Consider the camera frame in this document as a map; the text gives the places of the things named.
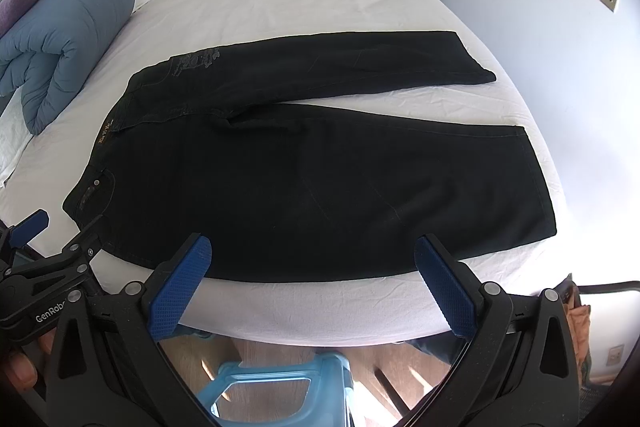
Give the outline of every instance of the bed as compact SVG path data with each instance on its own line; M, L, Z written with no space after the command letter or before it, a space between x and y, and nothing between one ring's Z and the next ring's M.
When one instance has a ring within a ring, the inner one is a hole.
M137 10L71 104L34 137L0 190L0 219L16 223L38 208L49 228L31 242L44 255L77 232L62 202L88 161L100 126L132 74L212 46L341 31L453 30L497 76L481 86L405 89L305 101L328 107L467 124L526 128L556 213L558 234L465 261L482 280L532 295L570 271L567 212L558 174L529 109L488 48L439 0L151 0ZM170 226L171 216L167 216ZM92 267L112 293L149 270L101 251ZM241 283L205 279L181 322L232 337L305 346L364 346L448 329L418 273L324 283Z

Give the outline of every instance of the wooden floor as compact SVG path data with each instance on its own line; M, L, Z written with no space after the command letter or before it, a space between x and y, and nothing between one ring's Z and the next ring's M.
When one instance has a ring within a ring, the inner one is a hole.
M291 365L308 362L318 351L339 351L351 364L358 409L367 427L387 427L400 415L374 376L383 370L404 402L413 407L447 374L449 366L408 344L321 349L279 346L228 337L203 340L193 335L162 341L162 348L189 388L197 393L216 376L220 364L242 360L244 367ZM308 382L241 384L231 387L218 401L225 419L265 422L281 419L300 409Z

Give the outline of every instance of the silver screw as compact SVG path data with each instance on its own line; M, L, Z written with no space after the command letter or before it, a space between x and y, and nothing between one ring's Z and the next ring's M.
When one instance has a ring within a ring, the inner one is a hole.
M555 302L558 300L558 292L556 290L552 290L551 288L547 288L545 290L545 297L550 301Z
M489 295L498 295L498 293L500 293L500 286L498 286L495 282L488 282L484 285L484 291L486 291Z
M81 298L81 296L82 292L80 290L71 290L66 298L69 299L69 302L76 302Z
M124 286L124 292L127 295L137 295L142 290L142 284L137 281L130 282L126 286Z

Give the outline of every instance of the wall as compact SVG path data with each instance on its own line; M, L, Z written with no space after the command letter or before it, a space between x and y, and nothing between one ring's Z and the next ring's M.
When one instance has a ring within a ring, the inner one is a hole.
M442 0L529 105L575 221L580 284L640 279L640 0Z

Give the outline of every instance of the blue plastic stool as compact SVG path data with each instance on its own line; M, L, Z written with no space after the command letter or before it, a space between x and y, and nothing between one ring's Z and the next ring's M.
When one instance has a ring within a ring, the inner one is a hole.
M235 383L309 380L300 410L283 420L244 423L220 419L216 401ZM220 365L218 376L198 393L198 400L223 427L348 427L364 425L354 411L353 380L349 361L339 353L320 353L308 363L276 367L239 367L239 362ZM349 413L353 419L350 423Z

